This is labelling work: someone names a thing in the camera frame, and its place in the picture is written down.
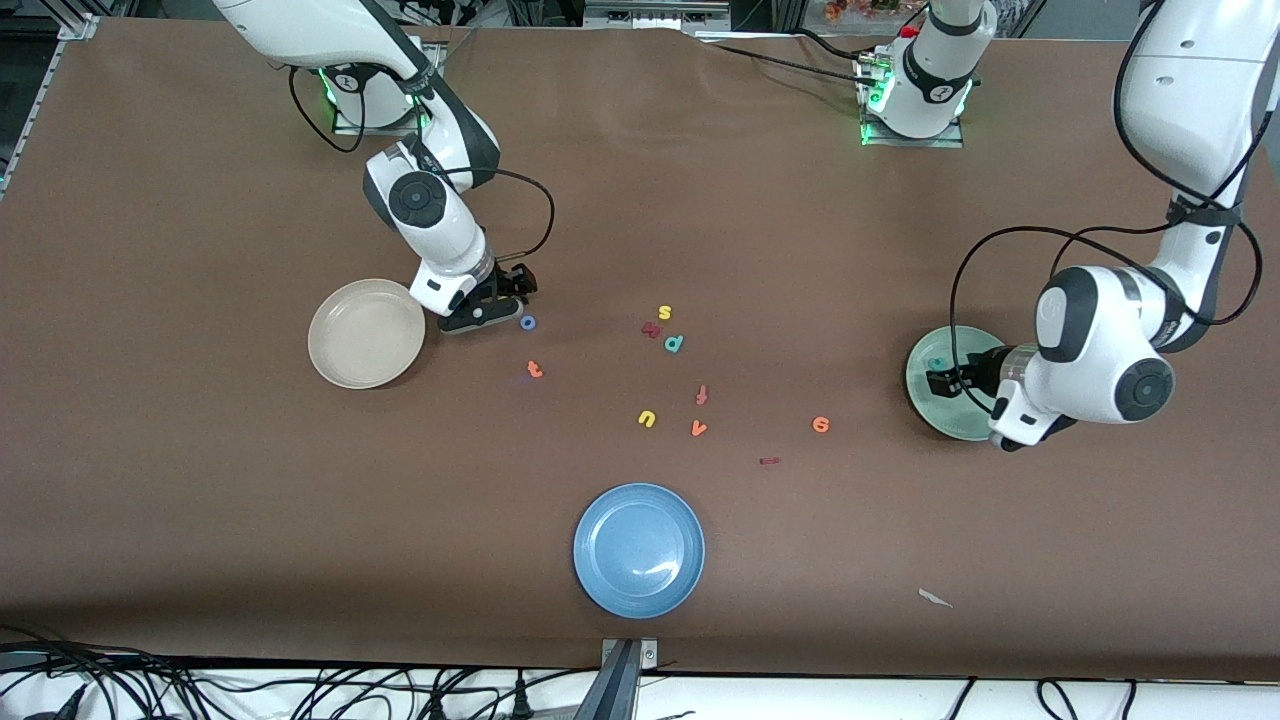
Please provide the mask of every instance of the green plate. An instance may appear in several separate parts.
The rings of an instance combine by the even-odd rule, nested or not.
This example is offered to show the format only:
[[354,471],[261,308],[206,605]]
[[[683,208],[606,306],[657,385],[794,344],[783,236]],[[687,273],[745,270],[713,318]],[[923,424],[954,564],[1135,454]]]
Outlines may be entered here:
[[[996,336],[970,328],[956,325],[956,346],[960,350],[960,361],[964,363],[969,352],[986,352],[992,347],[1004,345]],[[933,425],[940,433],[956,439],[984,441],[991,434],[987,428],[987,414],[973,404],[968,396],[940,397],[929,392],[929,380],[924,373],[929,370],[929,360],[941,360],[937,369],[951,369],[951,329],[938,328],[920,338],[906,357],[906,393],[911,397],[915,411],[924,418],[924,421]],[[988,400],[988,405],[995,398],[987,393],[974,389],[978,400]]]

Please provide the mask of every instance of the plug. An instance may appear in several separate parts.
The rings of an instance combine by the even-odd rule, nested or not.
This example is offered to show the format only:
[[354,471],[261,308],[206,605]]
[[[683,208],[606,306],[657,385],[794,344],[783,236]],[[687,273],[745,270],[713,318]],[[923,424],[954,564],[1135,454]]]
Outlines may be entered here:
[[58,708],[58,712],[37,712],[35,715],[28,715],[23,720],[76,720],[76,715],[79,714],[79,701],[84,697],[84,691],[88,685],[81,685],[81,688],[72,693],[72,697],[67,698],[67,702]]
[[431,700],[426,702],[426,720],[449,720],[444,714],[444,696],[431,691]]
[[534,708],[529,706],[529,692],[525,687],[525,671],[516,673],[516,701],[511,708],[508,720],[529,720],[534,716]]

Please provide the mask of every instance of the table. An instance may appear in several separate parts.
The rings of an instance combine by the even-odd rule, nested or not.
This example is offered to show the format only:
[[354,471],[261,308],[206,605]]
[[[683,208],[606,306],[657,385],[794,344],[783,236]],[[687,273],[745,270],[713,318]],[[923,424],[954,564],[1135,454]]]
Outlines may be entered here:
[[[342,284],[416,268],[360,192],[385,141],[328,150],[225,24],[104,20],[0,204],[0,615],[169,653],[584,665],[649,635],[690,670],[1274,678],[1275,283],[1174,359],[1142,425],[1004,455],[905,400],[980,236],[1161,218],[1110,126],[1120,54],[995,42],[966,147],[913,150],[860,146],[840,81],[676,32],[480,31],[451,83],[558,202],[538,329],[433,332],[351,392],[306,328]],[[466,200],[499,252],[544,223],[520,183]],[[1277,208],[1254,173],[1263,242]],[[1056,246],[984,250],[961,322],[1030,340]],[[678,354],[640,333],[659,305]],[[692,597],[645,623],[595,607],[570,556],[586,505],[635,480],[708,537]]]

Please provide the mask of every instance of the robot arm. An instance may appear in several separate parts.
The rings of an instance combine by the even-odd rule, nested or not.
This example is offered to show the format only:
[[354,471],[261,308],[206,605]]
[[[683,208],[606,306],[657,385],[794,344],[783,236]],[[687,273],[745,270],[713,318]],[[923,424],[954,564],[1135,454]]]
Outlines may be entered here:
[[367,64],[426,108],[430,123],[365,164],[365,196],[421,258],[410,293],[445,332],[518,318],[536,291],[524,265],[500,270],[460,193],[493,178],[498,141],[376,0],[215,0],[273,60],[324,68]]
[[[288,65],[365,63],[385,69],[431,115],[422,141],[443,169],[495,168],[498,141],[376,0],[216,0],[255,50]],[[493,173],[451,176],[460,192]]]
[[[1133,145],[1166,176],[1230,213],[1194,210],[1202,199],[1178,191],[1147,269],[1165,291],[1132,268],[1074,266],[1057,273],[1036,306],[1036,345],[1006,348],[989,428],[1016,450],[1036,445],[1064,420],[1135,423],[1174,391],[1160,352],[1196,343],[1201,315],[1216,309],[1217,277],[1243,195],[1252,109],[1280,31],[1280,1],[1166,0],[1133,49],[1119,111]],[[1272,90],[1267,109],[1275,109]]]
[[868,104],[890,129],[914,138],[940,135],[960,114],[997,22],[991,0],[933,0],[925,18],[919,35],[890,44],[891,76]]

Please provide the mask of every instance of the blue plate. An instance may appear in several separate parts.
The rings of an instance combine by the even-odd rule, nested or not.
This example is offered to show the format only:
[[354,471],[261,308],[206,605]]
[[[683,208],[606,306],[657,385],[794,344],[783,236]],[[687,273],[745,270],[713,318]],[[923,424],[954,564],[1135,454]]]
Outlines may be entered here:
[[596,605],[648,620],[694,592],[705,550],[689,503],[664,487],[632,483],[605,492],[582,514],[573,568]]

